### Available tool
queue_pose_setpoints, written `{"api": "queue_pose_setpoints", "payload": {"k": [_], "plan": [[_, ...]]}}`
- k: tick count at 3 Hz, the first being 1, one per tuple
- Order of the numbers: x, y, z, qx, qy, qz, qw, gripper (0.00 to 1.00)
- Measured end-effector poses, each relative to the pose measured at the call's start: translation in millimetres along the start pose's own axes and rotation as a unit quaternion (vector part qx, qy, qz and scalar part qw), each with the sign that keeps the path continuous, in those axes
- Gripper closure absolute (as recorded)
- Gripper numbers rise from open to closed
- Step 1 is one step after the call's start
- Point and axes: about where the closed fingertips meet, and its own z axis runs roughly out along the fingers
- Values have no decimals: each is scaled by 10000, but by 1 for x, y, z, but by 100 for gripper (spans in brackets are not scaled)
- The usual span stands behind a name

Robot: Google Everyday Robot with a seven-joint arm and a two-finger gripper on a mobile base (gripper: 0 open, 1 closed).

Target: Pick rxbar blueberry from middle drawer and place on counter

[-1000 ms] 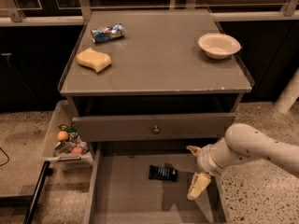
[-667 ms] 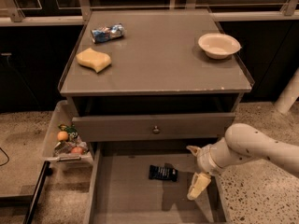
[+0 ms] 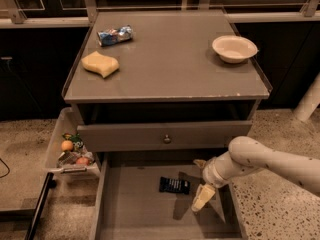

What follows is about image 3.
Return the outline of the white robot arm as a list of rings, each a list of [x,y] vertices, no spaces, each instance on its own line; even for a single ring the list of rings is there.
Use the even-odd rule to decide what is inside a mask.
[[[200,184],[191,210],[200,211],[215,195],[218,188],[235,177],[267,169],[295,185],[320,196],[320,160],[277,151],[247,136],[234,138],[228,151],[210,160],[195,159],[205,184]]]

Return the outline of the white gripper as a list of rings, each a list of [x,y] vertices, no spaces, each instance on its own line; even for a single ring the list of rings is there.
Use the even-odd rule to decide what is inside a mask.
[[[195,159],[193,163],[202,170],[202,178],[206,184],[200,184],[193,199],[191,210],[199,212],[215,195],[215,188],[222,188],[229,183],[225,172],[228,161],[214,157],[208,161]]]

